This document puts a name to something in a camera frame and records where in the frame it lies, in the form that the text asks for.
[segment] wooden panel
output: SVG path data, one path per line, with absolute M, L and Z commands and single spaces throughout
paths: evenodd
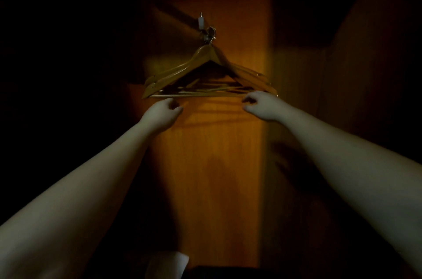
M 215 44 L 234 63 L 266 73 L 270 0 L 166 0 L 181 11 L 203 12 L 217 29 Z M 198 33 L 152 10 L 148 48 L 140 53 L 148 75 L 172 68 L 199 46 Z M 141 100 L 140 117 L 155 99 Z M 170 197 L 180 251 L 190 266 L 258 266 L 263 123 L 237 98 L 181 99 L 185 110 L 174 127 L 151 145 L 156 172 Z

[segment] hanger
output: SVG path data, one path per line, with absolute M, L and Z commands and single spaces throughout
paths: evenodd
M 203 27 L 203 17 L 198 18 L 199 26 Z M 204 46 L 200 47 L 193 54 L 193 57 L 186 63 L 183 63 L 175 68 L 166 70 L 157 75 L 149 77 L 145 81 L 145 91 L 143 98 L 150 96 L 153 97 L 187 97 L 187 96 L 239 96 L 244 95 L 251 90 L 262 90 L 277 95 L 277 91 L 271 86 L 268 78 L 258 72 L 251 69 L 235 65 L 230 63 L 224 54 L 216 47 L 212 45 L 212 41 L 215 39 L 215 29 L 209 27 L 204 33 L 204 39 L 207 42 Z M 186 87 L 175 87 L 172 86 L 176 81 L 185 77 L 188 73 L 201 67 L 202 65 L 213 61 L 214 63 L 228 69 L 229 76 L 237 83 L 213 83 L 211 86 L 202 86 L 195 88 L 195 84 L 198 83 L 199 79 L 193 80 L 187 84 Z M 167 94 L 164 90 L 166 87 L 172 88 L 172 93 Z

